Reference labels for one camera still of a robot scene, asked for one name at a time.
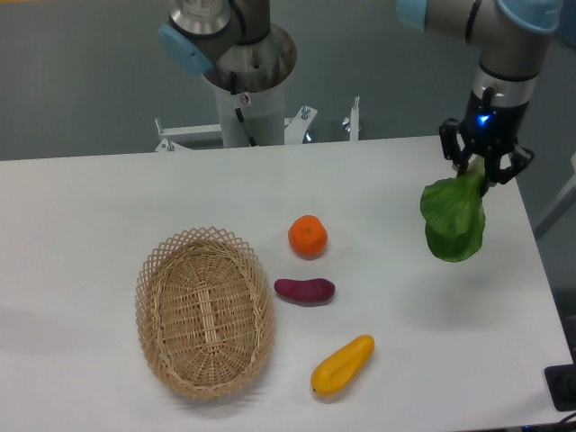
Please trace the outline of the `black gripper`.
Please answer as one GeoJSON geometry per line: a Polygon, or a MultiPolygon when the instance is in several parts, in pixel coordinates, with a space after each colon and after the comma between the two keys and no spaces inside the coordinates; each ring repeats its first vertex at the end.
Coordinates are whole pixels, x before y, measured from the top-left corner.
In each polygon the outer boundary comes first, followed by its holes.
{"type": "Polygon", "coordinates": [[[472,155],[484,157],[482,196],[494,185],[505,185],[534,160],[532,150],[515,146],[528,105],[485,108],[482,99],[471,92],[464,119],[448,118],[439,126],[444,158],[453,163],[457,176],[467,172],[472,155]],[[509,166],[501,168],[504,155],[509,166]]]}

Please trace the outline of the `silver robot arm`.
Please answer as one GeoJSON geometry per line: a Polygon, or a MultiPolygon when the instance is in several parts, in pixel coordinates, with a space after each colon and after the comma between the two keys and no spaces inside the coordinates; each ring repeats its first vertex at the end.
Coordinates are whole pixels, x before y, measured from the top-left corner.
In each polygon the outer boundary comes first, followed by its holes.
{"type": "MultiPolygon", "coordinates": [[[[533,160],[518,131],[561,14],[559,1],[399,1],[396,13],[422,31],[475,45],[481,57],[465,116],[439,129],[459,174],[481,158],[485,187],[505,184],[533,160]]],[[[291,36],[270,20],[267,1],[174,1],[158,32],[164,52],[204,77],[228,148],[284,144],[282,84],[293,72],[291,36]]]]}

